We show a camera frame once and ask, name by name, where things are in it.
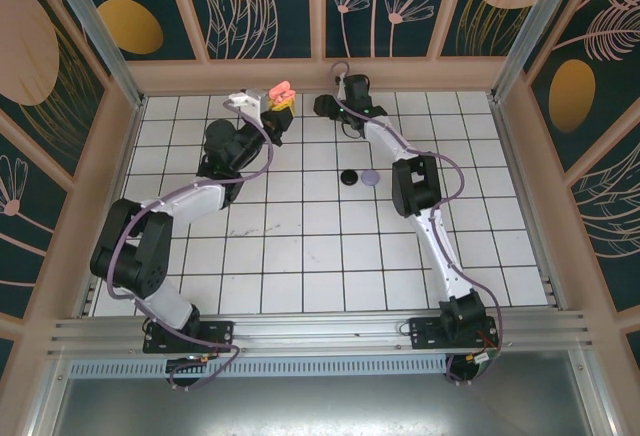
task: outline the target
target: purple disc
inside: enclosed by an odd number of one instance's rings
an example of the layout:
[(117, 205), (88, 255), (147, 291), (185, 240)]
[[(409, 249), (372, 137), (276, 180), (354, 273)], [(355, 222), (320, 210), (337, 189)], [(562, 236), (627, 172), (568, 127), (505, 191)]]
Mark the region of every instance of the purple disc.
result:
[(360, 179), (365, 186), (375, 186), (380, 181), (380, 175), (375, 169), (366, 169), (360, 175)]

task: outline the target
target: pink object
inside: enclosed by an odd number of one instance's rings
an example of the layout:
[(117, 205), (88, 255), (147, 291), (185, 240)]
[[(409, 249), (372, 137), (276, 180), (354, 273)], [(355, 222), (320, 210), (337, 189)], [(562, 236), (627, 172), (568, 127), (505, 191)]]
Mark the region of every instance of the pink object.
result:
[(295, 99), (295, 97), (296, 92), (291, 89), (289, 81), (283, 81), (269, 90), (269, 98), (274, 104), (281, 104), (290, 99)]

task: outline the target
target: black disc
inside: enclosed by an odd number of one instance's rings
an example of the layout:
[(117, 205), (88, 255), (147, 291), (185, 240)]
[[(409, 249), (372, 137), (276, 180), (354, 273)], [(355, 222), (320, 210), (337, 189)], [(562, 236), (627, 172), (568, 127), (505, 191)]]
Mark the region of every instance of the black disc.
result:
[(353, 169), (347, 169), (340, 175), (340, 181), (347, 186), (353, 186), (358, 182), (358, 173)]

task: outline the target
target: grid floor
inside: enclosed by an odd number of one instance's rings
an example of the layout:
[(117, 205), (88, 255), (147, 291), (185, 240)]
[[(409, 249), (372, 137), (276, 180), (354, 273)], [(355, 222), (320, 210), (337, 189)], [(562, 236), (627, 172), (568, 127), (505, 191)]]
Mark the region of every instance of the grid floor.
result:
[[(269, 172), (245, 183), (230, 208), (175, 228), (169, 274), (203, 314), (437, 308), (431, 265), (391, 201), (391, 170), (369, 143), (349, 138), (299, 95), (285, 144)], [(547, 297), (486, 96), (481, 92), (374, 93), (415, 147), (459, 164), (466, 187), (443, 208), (466, 273), (500, 305), (547, 305)], [(205, 127), (237, 120), (225, 96), (150, 98), (124, 196), (152, 199), (194, 179)], [(260, 169), (266, 150), (247, 168)], [(340, 172), (374, 168), (375, 188), (345, 186)], [(445, 194), (458, 176), (440, 165)], [(131, 315), (98, 285), (91, 316)], [(491, 300), (480, 291), (487, 306)]]

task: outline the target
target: ventilation grille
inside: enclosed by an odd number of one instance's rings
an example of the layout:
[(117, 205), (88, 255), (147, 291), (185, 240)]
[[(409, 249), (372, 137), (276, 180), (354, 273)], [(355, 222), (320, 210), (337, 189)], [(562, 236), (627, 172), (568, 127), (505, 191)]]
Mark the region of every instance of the ventilation grille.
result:
[[(176, 377), (206, 376), (222, 361), (210, 361), (206, 369), (188, 368)], [(74, 361), (71, 379), (166, 378), (167, 360)], [(370, 376), (381, 374), (444, 373), (444, 355), (360, 356), (314, 358), (244, 358), (236, 360), (219, 377), (265, 378), (287, 376)]]

